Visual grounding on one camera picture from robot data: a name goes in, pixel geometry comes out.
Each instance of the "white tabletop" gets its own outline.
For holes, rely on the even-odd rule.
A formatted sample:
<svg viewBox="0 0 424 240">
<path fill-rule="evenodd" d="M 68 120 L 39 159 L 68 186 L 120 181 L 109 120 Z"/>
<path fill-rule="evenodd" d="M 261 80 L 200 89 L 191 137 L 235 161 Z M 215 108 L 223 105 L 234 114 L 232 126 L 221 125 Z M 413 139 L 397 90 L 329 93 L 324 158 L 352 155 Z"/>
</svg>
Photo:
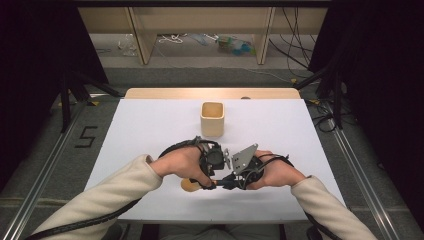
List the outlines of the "white tabletop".
<svg viewBox="0 0 424 240">
<path fill-rule="evenodd" d="M 200 108 L 205 100 L 123 99 L 118 105 L 103 147 L 87 183 L 90 188 L 147 153 L 156 159 L 177 142 L 201 136 Z M 341 202 L 343 198 L 325 157 L 305 103 L 300 99 L 223 100 L 224 135 L 207 138 L 228 148 L 230 156 L 257 143 L 258 149 L 290 155 L 305 175 L 315 175 Z M 216 179 L 230 174 L 216 171 Z M 123 220 L 196 223 L 285 223 L 306 220 L 289 187 L 199 190 L 185 192 L 176 176 L 128 212 Z"/>
</svg>

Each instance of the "white sleeve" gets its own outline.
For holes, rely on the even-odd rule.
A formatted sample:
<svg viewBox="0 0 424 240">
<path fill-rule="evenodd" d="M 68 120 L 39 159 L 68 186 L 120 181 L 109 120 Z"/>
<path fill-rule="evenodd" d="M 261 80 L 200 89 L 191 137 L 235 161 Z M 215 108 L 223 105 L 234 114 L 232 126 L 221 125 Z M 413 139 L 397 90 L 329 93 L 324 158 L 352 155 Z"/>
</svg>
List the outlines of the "white sleeve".
<svg viewBox="0 0 424 240">
<path fill-rule="evenodd" d="M 316 177 L 310 176 L 291 189 L 303 210 L 341 239 L 376 239 L 371 231 Z"/>
<path fill-rule="evenodd" d="M 162 184 L 162 178 L 148 164 L 151 161 L 149 155 L 134 159 L 98 185 L 77 195 L 44 221 L 34 233 L 115 212 L 155 190 Z M 115 221 L 116 218 L 47 239 L 101 239 Z"/>
</svg>

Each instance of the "hand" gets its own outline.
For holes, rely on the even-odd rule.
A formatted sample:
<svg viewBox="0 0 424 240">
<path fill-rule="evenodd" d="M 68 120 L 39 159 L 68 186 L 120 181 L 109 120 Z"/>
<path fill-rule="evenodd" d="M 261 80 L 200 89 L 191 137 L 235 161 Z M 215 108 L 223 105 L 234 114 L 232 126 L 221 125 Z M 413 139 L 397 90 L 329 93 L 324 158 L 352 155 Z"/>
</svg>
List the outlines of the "hand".
<svg viewBox="0 0 424 240">
<path fill-rule="evenodd" d="M 209 187 L 212 185 L 199 166 L 200 150 L 197 147 L 184 147 L 172 152 L 150 163 L 150 167 L 161 177 L 175 174 L 180 178 L 196 179 L 201 185 Z"/>
<path fill-rule="evenodd" d="M 272 152 L 261 150 L 257 150 L 255 152 L 255 156 L 258 158 L 266 154 L 272 154 Z M 266 162 L 271 158 L 272 156 L 263 156 L 260 158 L 260 160 L 262 162 Z M 296 168 L 293 168 L 292 166 L 288 165 L 283 161 L 276 160 L 266 165 L 264 169 L 264 175 L 257 182 L 253 182 L 247 185 L 247 189 L 256 190 L 266 186 L 294 186 L 303 179 L 305 179 L 305 176 Z"/>
</svg>

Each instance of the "person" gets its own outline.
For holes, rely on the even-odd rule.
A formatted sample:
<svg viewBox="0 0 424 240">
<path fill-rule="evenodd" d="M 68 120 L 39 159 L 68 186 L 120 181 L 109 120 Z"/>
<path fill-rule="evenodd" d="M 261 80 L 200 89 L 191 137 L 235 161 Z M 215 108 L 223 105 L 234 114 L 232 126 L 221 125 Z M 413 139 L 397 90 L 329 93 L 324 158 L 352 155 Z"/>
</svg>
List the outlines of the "person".
<svg viewBox="0 0 424 240">
<path fill-rule="evenodd" d="M 271 158 L 269 154 L 272 152 L 257 150 L 255 153 L 263 162 Z M 33 234 L 121 209 L 129 202 L 142 198 L 149 191 L 159 188 L 163 178 L 170 174 L 196 179 L 203 186 L 211 186 L 211 179 L 199 167 L 199 157 L 199 148 L 194 146 L 174 150 L 156 161 L 153 161 L 149 155 L 141 155 L 97 186 L 77 195 L 44 221 Z M 324 226 L 333 238 L 376 239 L 352 212 L 328 192 L 318 178 L 306 177 L 283 161 L 273 161 L 266 165 L 262 178 L 249 184 L 248 189 L 283 186 L 291 187 L 291 193 L 300 206 L 318 224 Z M 102 239 L 115 221 L 116 218 L 94 226 L 60 233 L 49 239 Z M 251 227 L 244 228 L 246 229 L 251 229 L 250 232 L 255 231 L 255 228 Z M 237 226 L 232 226 L 229 231 L 228 229 L 225 231 L 199 225 L 197 229 L 194 226 L 192 231 L 188 231 L 185 227 L 164 225 L 164 228 L 161 228 L 160 237 L 162 239 L 225 239 L 222 236 L 226 236 L 227 239 L 237 239 L 231 231 L 240 232 L 239 230 Z M 239 239 L 249 239 L 248 233 Z M 327 235 L 322 235 L 323 239 L 329 239 Z M 264 239 L 258 236 L 253 235 L 250 239 Z"/>
</svg>

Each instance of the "gray floor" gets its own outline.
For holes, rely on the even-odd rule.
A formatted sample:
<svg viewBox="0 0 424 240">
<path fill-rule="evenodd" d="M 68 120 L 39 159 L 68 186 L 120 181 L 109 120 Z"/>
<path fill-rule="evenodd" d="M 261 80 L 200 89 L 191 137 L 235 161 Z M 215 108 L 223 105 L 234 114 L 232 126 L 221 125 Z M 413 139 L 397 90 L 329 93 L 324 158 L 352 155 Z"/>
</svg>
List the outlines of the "gray floor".
<svg viewBox="0 0 424 240">
<path fill-rule="evenodd" d="M 246 35 L 237 35 L 237 37 L 251 41 L 250 37 Z M 284 38 L 290 40 L 291 36 L 284 36 Z M 148 86 L 290 87 L 292 79 L 302 79 L 294 74 L 302 76 L 311 74 L 292 60 L 288 61 L 272 45 L 268 47 L 265 65 L 257 65 L 254 55 L 247 53 L 235 56 L 220 50 L 211 39 L 205 38 L 208 45 L 204 46 L 190 36 L 186 36 L 181 37 L 183 43 L 180 44 L 168 41 L 157 42 L 149 64 L 140 65 L 137 56 L 123 56 L 122 50 L 118 49 L 118 42 L 124 41 L 125 36 L 92 35 L 92 39 L 99 51 L 110 85 L 121 92 L 125 92 L 130 87 Z M 272 36 L 272 40 L 279 48 L 288 51 L 288 45 L 281 40 L 280 36 Z M 314 47 L 314 41 L 310 36 L 302 36 L 302 43 L 305 48 L 313 49 Z M 292 49 L 291 55 L 305 63 L 301 51 Z M 311 84 L 302 89 L 302 97 L 314 99 L 316 86 L 317 84 Z M 90 93 L 102 93 L 95 88 L 87 87 Z M 74 113 L 77 110 L 81 110 L 81 112 L 69 134 L 69 140 L 64 145 L 55 169 L 26 223 L 22 237 L 28 236 L 52 212 L 83 191 L 119 99 L 99 96 L 93 101 L 96 104 L 73 105 Z M 344 107 L 344 111 L 349 111 L 347 103 Z M 319 107 L 311 106 L 309 110 L 311 117 L 322 115 Z M 387 174 L 377 166 L 378 159 L 361 127 L 355 123 L 354 117 L 350 115 L 344 117 L 343 126 L 343 133 L 388 213 L 398 234 L 398 239 L 424 239 L 423 233 Z M 328 122 L 324 122 L 321 127 L 329 128 L 330 125 Z M 61 110 L 57 101 L 53 104 L 51 116 L 33 146 L 32 154 L 21 163 L 7 187 L 0 194 L 0 234 L 2 236 L 30 191 L 44 162 L 49 158 L 49 154 L 59 138 L 60 129 Z M 80 138 L 84 129 L 95 139 L 91 147 L 78 148 L 77 145 L 89 144 L 89 140 Z M 378 239 L 385 239 L 347 164 L 335 134 L 333 132 L 325 133 L 318 128 L 317 134 L 346 205 L 373 231 Z M 287 239 L 307 239 L 305 231 L 309 226 L 309 223 L 287 224 Z M 141 225 L 132 225 L 127 239 L 139 239 L 141 228 Z"/>
</svg>

